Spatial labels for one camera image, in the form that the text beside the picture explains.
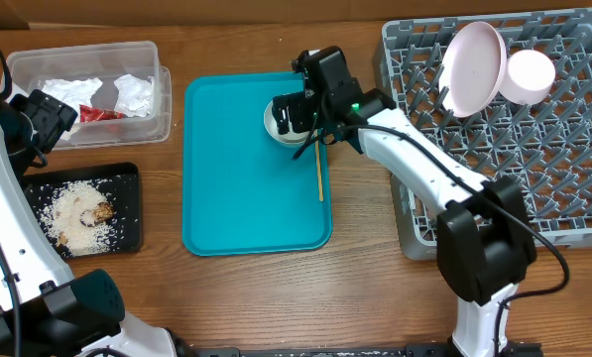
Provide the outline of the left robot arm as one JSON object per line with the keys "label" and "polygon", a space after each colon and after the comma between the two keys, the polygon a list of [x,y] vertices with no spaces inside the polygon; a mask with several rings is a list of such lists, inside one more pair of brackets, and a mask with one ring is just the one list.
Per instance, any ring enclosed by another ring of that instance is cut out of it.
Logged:
{"label": "left robot arm", "polygon": [[71,129],[74,109],[35,90],[14,94],[11,73],[0,89],[0,355],[191,356],[166,328],[125,309],[111,277],[73,275],[42,231],[20,180]]}

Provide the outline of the white paper napkin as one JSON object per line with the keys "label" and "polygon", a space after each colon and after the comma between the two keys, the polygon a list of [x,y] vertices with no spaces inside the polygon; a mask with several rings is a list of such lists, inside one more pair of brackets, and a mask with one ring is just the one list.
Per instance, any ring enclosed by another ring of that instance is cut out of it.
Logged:
{"label": "white paper napkin", "polygon": [[48,79],[42,87],[42,92],[71,107],[77,114],[72,128],[65,131],[60,139],[68,141],[80,129],[80,106],[91,106],[93,95],[103,82],[95,77],[86,80]]}

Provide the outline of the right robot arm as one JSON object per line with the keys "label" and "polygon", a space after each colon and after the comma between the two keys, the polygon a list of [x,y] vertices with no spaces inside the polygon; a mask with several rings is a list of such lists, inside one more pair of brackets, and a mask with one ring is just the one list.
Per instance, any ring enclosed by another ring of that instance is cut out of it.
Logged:
{"label": "right robot arm", "polygon": [[459,164],[419,131],[378,88],[363,91],[340,48],[303,51],[296,93],[267,110],[273,134],[307,147],[349,143],[390,171],[431,214],[436,261],[457,296],[450,356],[506,356],[508,308],[536,259],[523,195],[510,178],[491,180]]}

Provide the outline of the wooden chopstick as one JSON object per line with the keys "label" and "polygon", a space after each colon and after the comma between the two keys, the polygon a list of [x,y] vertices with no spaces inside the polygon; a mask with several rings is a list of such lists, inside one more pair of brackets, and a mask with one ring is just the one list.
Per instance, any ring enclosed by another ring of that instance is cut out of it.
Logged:
{"label": "wooden chopstick", "polygon": [[319,135],[316,132],[315,134],[315,142],[314,142],[314,152],[315,152],[315,162],[316,162],[316,177],[317,177],[317,188],[318,188],[318,199],[320,202],[324,201],[324,192],[323,192],[323,180],[322,180],[322,172],[321,172],[321,156],[320,156],[320,143],[318,139]]}

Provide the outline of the large white plate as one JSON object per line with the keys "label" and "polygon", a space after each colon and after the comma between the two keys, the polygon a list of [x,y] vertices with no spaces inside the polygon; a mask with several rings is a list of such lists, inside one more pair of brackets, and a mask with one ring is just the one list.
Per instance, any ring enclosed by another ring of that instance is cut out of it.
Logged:
{"label": "large white plate", "polygon": [[464,118],[483,110],[495,98],[505,76],[507,51],[503,37],[486,22],[461,29],[446,48],[438,88],[442,106]]}

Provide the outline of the brown food scrap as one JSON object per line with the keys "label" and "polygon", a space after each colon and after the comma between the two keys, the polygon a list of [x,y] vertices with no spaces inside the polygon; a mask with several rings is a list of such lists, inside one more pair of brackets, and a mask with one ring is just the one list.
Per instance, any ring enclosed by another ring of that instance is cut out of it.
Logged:
{"label": "brown food scrap", "polygon": [[94,227],[110,220],[114,214],[114,208],[110,203],[100,202],[92,209],[83,211],[79,220],[83,226]]}

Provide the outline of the small white plate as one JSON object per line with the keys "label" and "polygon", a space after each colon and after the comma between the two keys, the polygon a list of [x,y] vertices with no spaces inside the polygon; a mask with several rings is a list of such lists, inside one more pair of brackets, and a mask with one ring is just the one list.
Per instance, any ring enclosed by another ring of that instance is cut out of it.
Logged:
{"label": "small white plate", "polygon": [[511,55],[500,86],[500,94],[519,105],[535,105],[549,95],[556,71],[552,60],[535,50],[521,50]]}

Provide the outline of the red candy wrapper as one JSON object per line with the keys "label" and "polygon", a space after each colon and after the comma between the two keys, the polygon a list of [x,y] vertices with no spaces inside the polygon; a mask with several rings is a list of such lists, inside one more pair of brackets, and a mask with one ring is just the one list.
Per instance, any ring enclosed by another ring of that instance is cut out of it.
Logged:
{"label": "red candy wrapper", "polygon": [[123,113],[113,110],[100,109],[86,105],[80,105],[79,108],[79,118],[81,123],[122,119],[125,117]]}

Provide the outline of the grey bowl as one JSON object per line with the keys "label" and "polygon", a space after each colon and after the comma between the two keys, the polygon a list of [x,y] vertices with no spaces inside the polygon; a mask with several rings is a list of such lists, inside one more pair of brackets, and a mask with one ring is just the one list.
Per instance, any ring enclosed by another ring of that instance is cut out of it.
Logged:
{"label": "grey bowl", "polygon": [[[286,134],[279,133],[279,119],[285,119],[288,125]],[[280,145],[288,148],[301,146],[308,137],[308,131],[297,133],[291,121],[291,114],[288,109],[275,109],[273,102],[270,102],[264,112],[264,125],[267,133]]]}

